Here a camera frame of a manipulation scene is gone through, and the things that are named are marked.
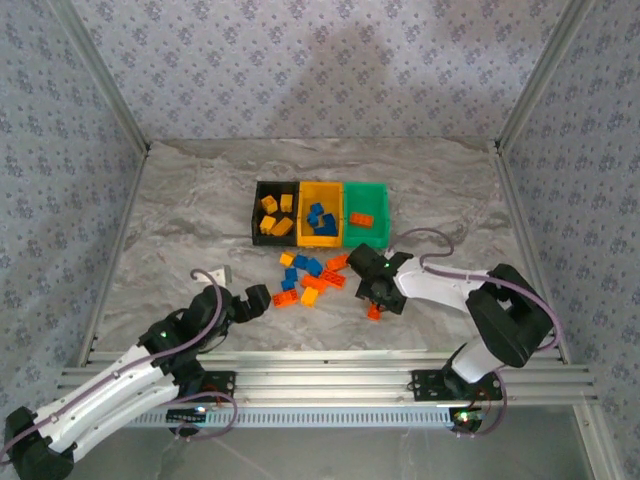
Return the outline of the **black plastic bin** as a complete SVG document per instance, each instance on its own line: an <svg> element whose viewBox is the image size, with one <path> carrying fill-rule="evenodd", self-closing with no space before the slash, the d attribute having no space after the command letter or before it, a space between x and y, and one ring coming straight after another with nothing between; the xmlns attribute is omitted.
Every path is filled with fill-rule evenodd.
<svg viewBox="0 0 640 480"><path fill-rule="evenodd" d="M251 235L252 241L255 246L295 246L296 245L296 233L297 233L297 213L298 213L298 193L299 182L294 181L258 181L256 184L253 211L251 217ZM288 217L294 221L294 227L291 232L282 237L270 235L262 235L260 232L260 222L266 215L263 211L260 199L272 195L277 201L280 202L280 196L282 194L294 195L293 211L290 213L284 213L279 210L274 213L277 223L284 217Z"/></svg>

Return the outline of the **green plastic bin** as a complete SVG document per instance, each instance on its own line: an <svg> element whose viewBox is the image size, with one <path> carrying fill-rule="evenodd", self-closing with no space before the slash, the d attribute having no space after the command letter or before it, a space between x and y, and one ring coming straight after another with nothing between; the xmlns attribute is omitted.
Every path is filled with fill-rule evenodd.
<svg viewBox="0 0 640 480"><path fill-rule="evenodd" d="M371 227L354 224L351 220L354 214L371 217ZM346 182L343 245L355 248L361 243L366 243L372 248L386 248L390 232L391 214L387 186L384 183Z"/></svg>

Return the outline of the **yellow plastic bin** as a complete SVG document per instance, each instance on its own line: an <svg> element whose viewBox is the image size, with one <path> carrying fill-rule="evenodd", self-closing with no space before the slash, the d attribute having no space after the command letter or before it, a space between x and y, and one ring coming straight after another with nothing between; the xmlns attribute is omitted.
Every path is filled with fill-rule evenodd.
<svg viewBox="0 0 640 480"><path fill-rule="evenodd" d="M314 233L307 221L313 204L320 203L325 214L336 221L336 236ZM344 187L341 182L303 181L299 184L297 213L297 245L299 247L338 248L342 246L344 232Z"/></svg>

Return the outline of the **wide aluminium beam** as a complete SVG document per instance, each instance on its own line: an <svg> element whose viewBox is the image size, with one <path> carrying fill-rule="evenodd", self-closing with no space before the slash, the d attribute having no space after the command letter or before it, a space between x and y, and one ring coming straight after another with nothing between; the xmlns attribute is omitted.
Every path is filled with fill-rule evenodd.
<svg viewBox="0 0 640 480"><path fill-rule="evenodd" d="M236 374L236 401L248 407L400 406L414 370L439 369L443 352L424 350L224 352L200 356L207 370ZM565 364L556 350L534 355L521 369L502 372L514 406L597 401L584 365Z"/></svg>

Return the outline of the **small black circuit board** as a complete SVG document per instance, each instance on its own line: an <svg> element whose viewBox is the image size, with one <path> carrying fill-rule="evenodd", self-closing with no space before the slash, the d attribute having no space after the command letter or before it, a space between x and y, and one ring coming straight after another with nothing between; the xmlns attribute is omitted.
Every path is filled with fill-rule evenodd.
<svg viewBox="0 0 640 480"><path fill-rule="evenodd" d="M449 414L453 422L450 430L459 435L474 436L486 417L480 407L450 408Z"/></svg>
<svg viewBox="0 0 640 480"><path fill-rule="evenodd" d="M204 423L207 420L207 411L204 407L169 409L165 420L168 423Z"/></svg>

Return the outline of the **aluminium side rail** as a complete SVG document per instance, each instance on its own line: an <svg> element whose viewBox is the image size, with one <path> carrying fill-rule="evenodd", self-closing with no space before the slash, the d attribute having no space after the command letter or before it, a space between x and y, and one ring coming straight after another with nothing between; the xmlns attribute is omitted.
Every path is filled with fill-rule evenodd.
<svg viewBox="0 0 640 480"><path fill-rule="evenodd" d="M100 285L100 288L98 289L96 302L94 304L94 307L91 311L91 315L87 322L80 350L76 356L76 360L74 361L75 367L84 367L90 358L93 344L96 338L96 332L103 318L105 302L107 300L112 282L114 280L119 258L124 248L127 228L132 215L133 208L134 208L134 203L136 201L144 167L149 156L149 151L150 151L150 146L147 145L146 149L142 153L139 165L135 171L132 187L128 194L128 197L124 206L121 221L119 223L119 227L115 237L115 242L111 250L108 262L106 264L106 267L107 267L106 275Z"/></svg>
<svg viewBox="0 0 640 480"><path fill-rule="evenodd" d="M500 184L500 188L505 198L519 252L524 263L524 276L534 289L541 295L541 298L549 305L557 317L560 314L554 305L548 282L546 281L539 251L535 245L531 228L528 224L523 203L519 197L515 178L511 171L509 162L502 151L498 141L490 141L490 147L495 151L495 168Z"/></svg>

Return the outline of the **aluminium frame post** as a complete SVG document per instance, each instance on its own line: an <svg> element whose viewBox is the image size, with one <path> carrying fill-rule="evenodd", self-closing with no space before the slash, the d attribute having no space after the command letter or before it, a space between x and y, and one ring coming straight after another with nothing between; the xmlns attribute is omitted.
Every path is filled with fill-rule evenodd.
<svg viewBox="0 0 640 480"><path fill-rule="evenodd" d="M512 147L595 3L596 0L567 1L520 97L496 138L499 154L505 155Z"/></svg>
<svg viewBox="0 0 640 480"><path fill-rule="evenodd" d="M46 0L69 41L80 55L94 84L115 115L119 126L134 149L141 155L148 152L148 142L139 128L134 115L122 96L114 77L85 27L71 0Z"/></svg>

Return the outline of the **short aluminium frame leg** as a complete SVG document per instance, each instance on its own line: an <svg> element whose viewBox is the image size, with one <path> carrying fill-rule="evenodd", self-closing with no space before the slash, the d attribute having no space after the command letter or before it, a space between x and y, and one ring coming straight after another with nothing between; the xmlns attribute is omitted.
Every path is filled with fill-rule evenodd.
<svg viewBox="0 0 640 480"><path fill-rule="evenodd" d="M581 404L573 410L594 479L626 480L602 407Z"/></svg>

